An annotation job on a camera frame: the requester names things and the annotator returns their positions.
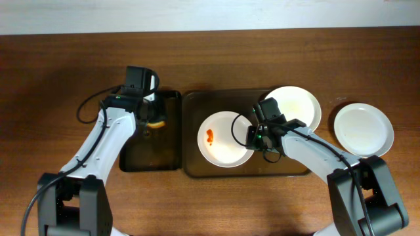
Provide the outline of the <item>white plate with orange sauce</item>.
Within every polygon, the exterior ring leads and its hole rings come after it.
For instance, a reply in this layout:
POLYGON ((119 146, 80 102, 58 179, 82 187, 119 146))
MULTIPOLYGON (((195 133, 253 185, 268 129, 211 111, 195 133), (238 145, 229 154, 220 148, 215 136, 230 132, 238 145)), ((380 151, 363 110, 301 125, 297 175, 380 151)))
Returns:
POLYGON ((322 109, 319 101, 309 91, 294 86, 285 86, 269 92, 265 99, 277 101, 278 109, 285 115, 287 121, 298 119, 315 131, 322 119, 322 109))

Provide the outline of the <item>yellow sponge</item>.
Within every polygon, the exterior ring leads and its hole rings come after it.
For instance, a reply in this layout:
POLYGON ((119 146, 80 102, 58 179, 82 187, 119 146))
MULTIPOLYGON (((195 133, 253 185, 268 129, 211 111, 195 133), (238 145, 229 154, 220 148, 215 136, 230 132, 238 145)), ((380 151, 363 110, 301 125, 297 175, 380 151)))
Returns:
POLYGON ((156 122, 156 123, 148 123, 147 127, 152 128, 152 129, 158 129, 158 128, 164 127, 165 125, 166 125, 165 121, 159 121, 159 122, 156 122))

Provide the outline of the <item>white plate with red sauce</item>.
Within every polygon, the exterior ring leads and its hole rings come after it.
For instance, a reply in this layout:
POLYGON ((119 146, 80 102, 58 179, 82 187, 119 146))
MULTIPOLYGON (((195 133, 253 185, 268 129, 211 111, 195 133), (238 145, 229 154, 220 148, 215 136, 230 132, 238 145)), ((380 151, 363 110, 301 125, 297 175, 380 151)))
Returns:
POLYGON ((199 151, 211 164, 222 168, 238 167, 247 162, 253 150, 244 144, 251 122, 233 111, 216 112, 204 120, 197 134, 199 151))

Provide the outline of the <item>white plate with brown smear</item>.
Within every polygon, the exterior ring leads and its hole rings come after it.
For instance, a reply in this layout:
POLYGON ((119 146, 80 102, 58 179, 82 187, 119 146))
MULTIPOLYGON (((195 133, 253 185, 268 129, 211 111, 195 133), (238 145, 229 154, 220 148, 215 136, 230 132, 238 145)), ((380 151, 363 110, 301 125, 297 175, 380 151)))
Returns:
POLYGON ((380 109, 369 104, 353 103, 340 109, 333 129, 342 147, 361 157, 383 156, 394 143, 391 121, 380 109))

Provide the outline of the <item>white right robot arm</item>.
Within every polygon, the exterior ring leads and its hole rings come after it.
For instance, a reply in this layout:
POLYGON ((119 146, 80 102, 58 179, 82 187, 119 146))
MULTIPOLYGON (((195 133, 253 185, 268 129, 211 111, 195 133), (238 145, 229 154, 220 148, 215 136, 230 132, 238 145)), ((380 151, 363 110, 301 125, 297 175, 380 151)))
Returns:
POLYGON ((257 102, 253 113, 258 125, 247 130, 247 149, 298 161, 328 185, 333 222, 317 235, 390 235, 408 226, 408 212, 382 158, 350 154, 302 121, 287 121, 273 98, 257 102))

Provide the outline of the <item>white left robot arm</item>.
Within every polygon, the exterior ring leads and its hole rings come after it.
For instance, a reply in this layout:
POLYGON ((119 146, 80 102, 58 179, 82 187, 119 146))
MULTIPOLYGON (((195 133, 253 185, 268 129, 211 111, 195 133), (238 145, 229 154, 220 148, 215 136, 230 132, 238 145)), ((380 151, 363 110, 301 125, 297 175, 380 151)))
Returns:
POLYGON ((37 206, 40 235, 121 235, 105 185, 127 140, 139 127, 163 122, 157 105, 157 73, 129 66, 125 83, 107 89, 94 127, 77 153, 58 173, 44 173, 30 205, 37 206))

